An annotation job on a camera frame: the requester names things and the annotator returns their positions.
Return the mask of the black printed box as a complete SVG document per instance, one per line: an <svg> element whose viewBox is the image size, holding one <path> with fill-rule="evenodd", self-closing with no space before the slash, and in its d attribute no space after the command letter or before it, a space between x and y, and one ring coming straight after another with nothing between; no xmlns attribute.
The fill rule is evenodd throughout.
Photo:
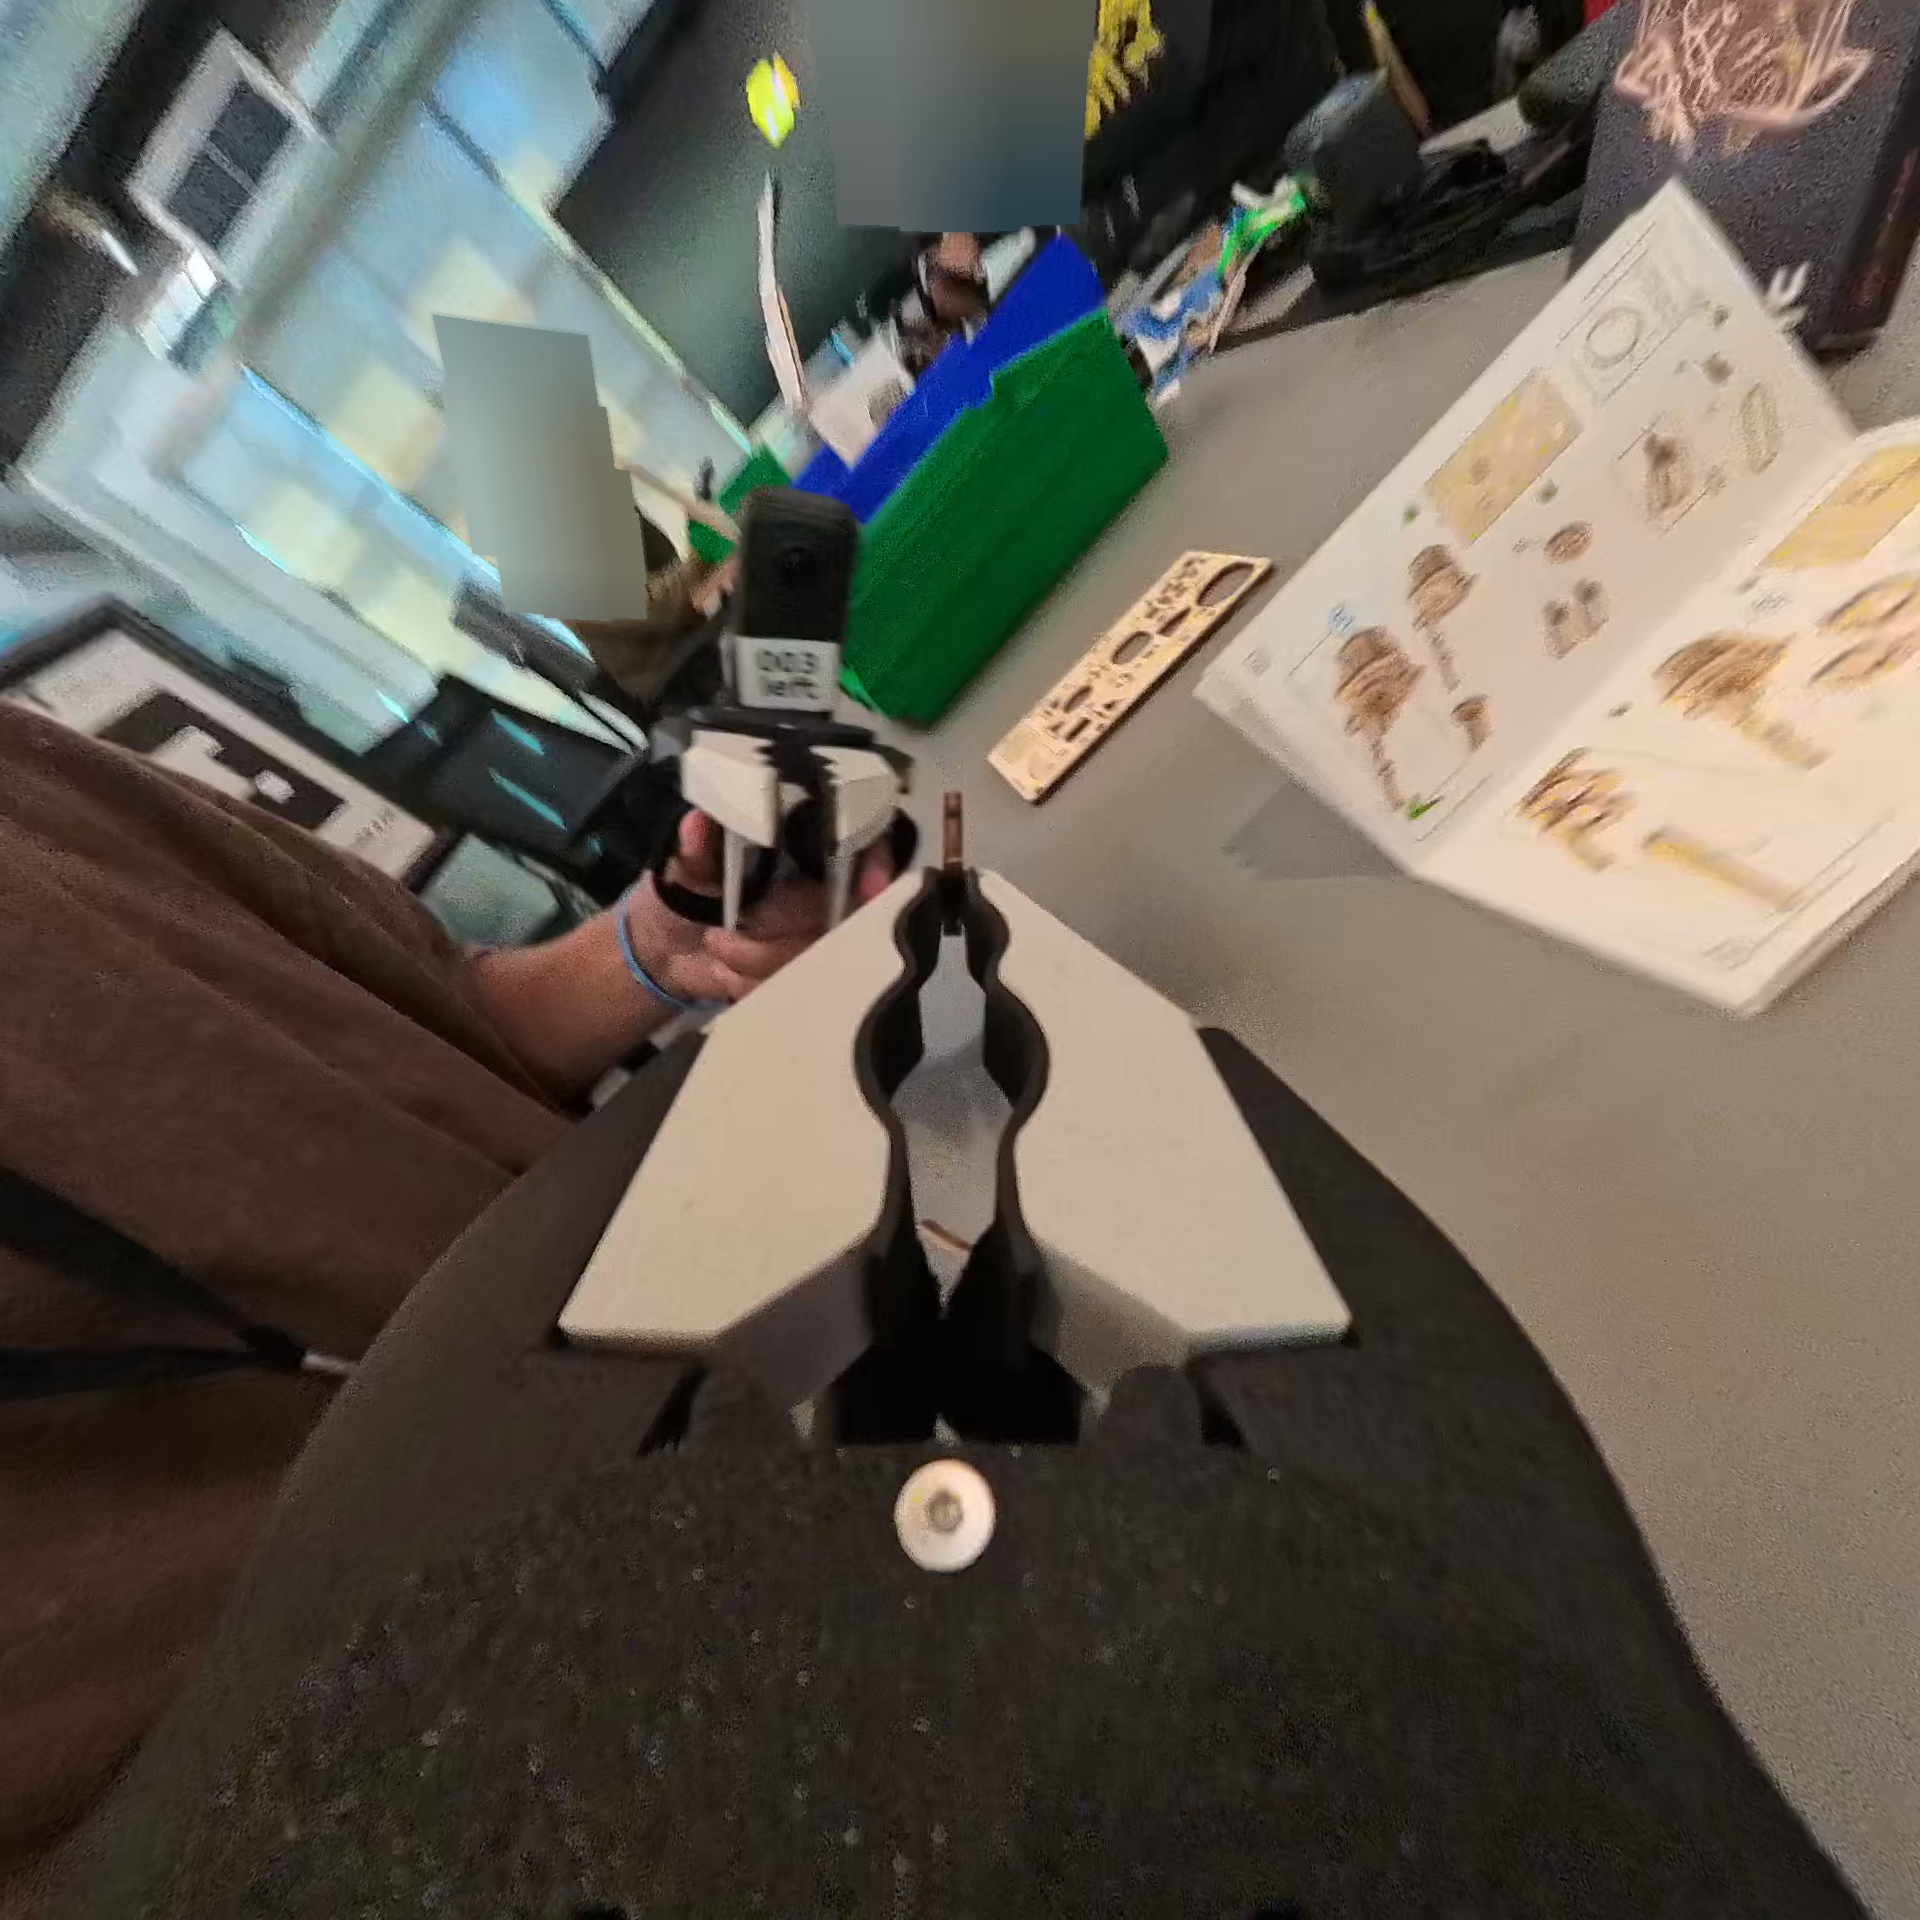
<svg viewBox="0 0 1920 1920"><path fill-rule="evenodd" d="M1915 3L1618 3L1571 243L1582 264L1681 180L1801 337L1854 353L1917 244Z"/></svg>

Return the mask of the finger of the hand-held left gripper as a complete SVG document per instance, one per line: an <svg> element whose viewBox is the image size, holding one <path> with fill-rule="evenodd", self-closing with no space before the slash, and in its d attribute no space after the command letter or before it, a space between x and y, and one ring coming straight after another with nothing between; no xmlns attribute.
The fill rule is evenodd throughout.
<svg viewBox="0 0 1920 1920"><path fill-rule="evenodd" d="M897 774L878 751L821 751L827 766L821 796L821 844L827 927L838 927L851 903L851 879L864 856L887 840L897 810Z"/></svg>
<svg viewBox="0 0 1920 1920"><path fill-rule="evenodd" d="M735 930L750 879L778 861L780 774L770 744L688 744L684 796L722 831L722 927Z"/></svg>

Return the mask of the green plastic bin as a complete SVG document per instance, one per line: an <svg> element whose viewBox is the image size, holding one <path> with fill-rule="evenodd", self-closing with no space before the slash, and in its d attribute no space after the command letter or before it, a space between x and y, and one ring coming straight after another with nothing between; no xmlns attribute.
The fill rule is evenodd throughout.
<svg viewBox="0 0 1920 1920"><path fill-rule="evenodd" d="M1101 306L1000 364L864 523L844 689L932 727L1164 463Z"/></svg>

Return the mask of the framed black-and-white marker board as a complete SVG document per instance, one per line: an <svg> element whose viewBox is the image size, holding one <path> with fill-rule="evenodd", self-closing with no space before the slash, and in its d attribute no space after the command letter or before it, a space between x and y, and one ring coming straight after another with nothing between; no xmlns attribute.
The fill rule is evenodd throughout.
<svg viewBox="0 0 1920 1920"><path fill-rule="evenodd" d="M197 779L411 890L461 841L384 794L271 684L234 677L120 600L7 633L4 699Z"/></svg>

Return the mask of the person's left hand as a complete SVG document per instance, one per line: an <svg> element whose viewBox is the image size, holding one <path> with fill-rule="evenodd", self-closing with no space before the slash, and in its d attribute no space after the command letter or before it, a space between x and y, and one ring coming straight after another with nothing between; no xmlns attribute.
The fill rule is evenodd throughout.
<svg viewBox="0 0 1920 1920"><path fill-rule="evenodd" d="M741 910L735 930L678 913L661 893L667 883L702 896L722 890L722 831L694 809L684 813L662 873L647 877L631 903L642 966L681 996L737 1003L830 930L824 879L775 883L751 910Z"/></svg>

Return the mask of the blue wristband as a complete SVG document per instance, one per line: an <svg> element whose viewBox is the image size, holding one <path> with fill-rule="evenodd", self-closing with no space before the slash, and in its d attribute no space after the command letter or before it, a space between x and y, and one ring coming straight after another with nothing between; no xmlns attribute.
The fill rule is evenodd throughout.
<svg viewBox="0 0 1920 1920"><path fill-rule="evenodd" d="M638 941L635 941L635 924L631 924L631 896L620 896L611 904L614 916L614 940L618 940L618 953L627 967L627 974L638 983L642 993L650 993L658 1004L687 1016L694 1013L697 1003L692 996L681 996L661 977L642 966Z"/></svg>

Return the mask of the white framed marker board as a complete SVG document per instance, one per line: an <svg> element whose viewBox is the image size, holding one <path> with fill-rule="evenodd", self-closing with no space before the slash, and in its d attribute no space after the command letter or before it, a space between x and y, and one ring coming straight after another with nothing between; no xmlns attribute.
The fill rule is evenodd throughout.
<svg viewBox="0 0 1920 1920"><path fill-rule="evenodd" d="M224 283L244 284L324 150L308 109L217 27L148 133L127 196Z"/></svg>

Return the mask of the dark monitor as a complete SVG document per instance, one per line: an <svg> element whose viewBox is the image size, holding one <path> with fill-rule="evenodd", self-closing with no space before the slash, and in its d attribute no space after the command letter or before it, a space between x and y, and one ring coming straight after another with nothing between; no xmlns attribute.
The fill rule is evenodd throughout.
<svg viewBox="0 0 1920 1920"><path fill-rule="evenodd" d="M638 747L512 704L457 677L414 714L410 809L548 861L590 861L594 820Z"/></svg>

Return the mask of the laser-cut wooden part sheet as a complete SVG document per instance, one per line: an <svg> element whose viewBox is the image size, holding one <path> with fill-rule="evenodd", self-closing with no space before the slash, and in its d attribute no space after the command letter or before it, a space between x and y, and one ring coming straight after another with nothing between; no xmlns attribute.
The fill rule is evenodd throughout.
<svg viewBox="0 0 1920 1920"><path fill-rule="evenodd" d="M988 769L1047 801L1274 573L1268 556L1190 547L1000 736Z"/></svg>

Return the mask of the dark rounded device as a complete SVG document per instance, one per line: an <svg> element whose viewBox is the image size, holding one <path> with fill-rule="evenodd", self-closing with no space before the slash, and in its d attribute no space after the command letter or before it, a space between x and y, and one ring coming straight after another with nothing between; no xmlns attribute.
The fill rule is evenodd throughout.
<svg viewBox="0 0 1920 1920"><path fill-rule="evenodd" d="M1384 74L1344 80L1288 133L1315 290L1357 310L1571 237L1597 94L1524 86L1488 124L1418 140Z"/></svg>

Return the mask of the clutter of colourful model pieces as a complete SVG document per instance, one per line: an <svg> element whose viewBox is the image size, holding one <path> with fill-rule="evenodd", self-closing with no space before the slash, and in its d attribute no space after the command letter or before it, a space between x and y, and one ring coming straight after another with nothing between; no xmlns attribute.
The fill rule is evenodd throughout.
<svg viewBox="0 0 1920 1920"><path fill-rule="evenodd" d="M1238 183L1228 207L1117 306L1115 330L1151 409L1165 406L1182 376L1227 343L1248 299L1302 264L1312 214L1312 194L1294 171L1265 190Z"/></svg>

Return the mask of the person's left forearm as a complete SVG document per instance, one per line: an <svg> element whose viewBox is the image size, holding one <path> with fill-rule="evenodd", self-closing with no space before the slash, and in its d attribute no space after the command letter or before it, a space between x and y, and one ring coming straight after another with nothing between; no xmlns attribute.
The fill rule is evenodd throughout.
<svg viewBox="0 0 1920 1920"><path fill-rule="evenodd" d="M590 1104L611 1073L681 1016L627 974L611 904L540 946L474 946L461 980L514 1063L567 1104Z"/></svg>

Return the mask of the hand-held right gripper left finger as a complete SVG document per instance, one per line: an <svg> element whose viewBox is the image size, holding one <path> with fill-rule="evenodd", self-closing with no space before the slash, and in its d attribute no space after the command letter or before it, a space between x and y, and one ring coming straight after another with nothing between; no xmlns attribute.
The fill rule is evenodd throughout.
<svg viewBox="0 0 1920 1920"><path fill-rule="evenodd" d="M560 1311L571 1347L721 1363L798 1404L925 1340L897 1094L944 937L912 871L712 1019Z"/></svg>

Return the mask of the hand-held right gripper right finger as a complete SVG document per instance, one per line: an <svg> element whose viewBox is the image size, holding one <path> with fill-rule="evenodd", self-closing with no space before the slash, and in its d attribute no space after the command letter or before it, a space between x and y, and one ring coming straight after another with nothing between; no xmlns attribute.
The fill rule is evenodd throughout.
<svg viewBox="0 0 1920 1920"><path fill-rule="evenodd" d="M1007 877L961 913L1010 1113L950 1296L964 1350L1105 1393L1140 1364L1340 1343L1351 1307L1190 1013Z"/></svg>

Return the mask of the model instruction booklet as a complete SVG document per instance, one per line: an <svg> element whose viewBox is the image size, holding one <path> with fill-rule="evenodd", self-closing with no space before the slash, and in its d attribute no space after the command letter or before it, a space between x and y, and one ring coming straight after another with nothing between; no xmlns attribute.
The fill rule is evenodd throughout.
<svg viewBox="0 0 1920 1920"><path fill-rule="evenodd" d="M1670 183L1197 699L1401 871L1752 1016L1917 873L1917 420Z"/></svg>

